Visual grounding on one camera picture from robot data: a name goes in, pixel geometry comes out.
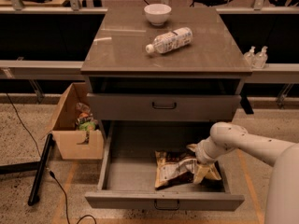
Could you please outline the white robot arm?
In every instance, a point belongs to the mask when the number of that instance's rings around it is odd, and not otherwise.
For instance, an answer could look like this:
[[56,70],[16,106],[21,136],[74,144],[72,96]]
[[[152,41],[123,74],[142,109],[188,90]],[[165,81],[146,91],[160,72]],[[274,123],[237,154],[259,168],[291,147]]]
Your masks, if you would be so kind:
[[299,144],[250,134],[241,126],[217,122],[195,148],[197,160],[212,163],[240,149],[273,167],[264,224],[299,224]]

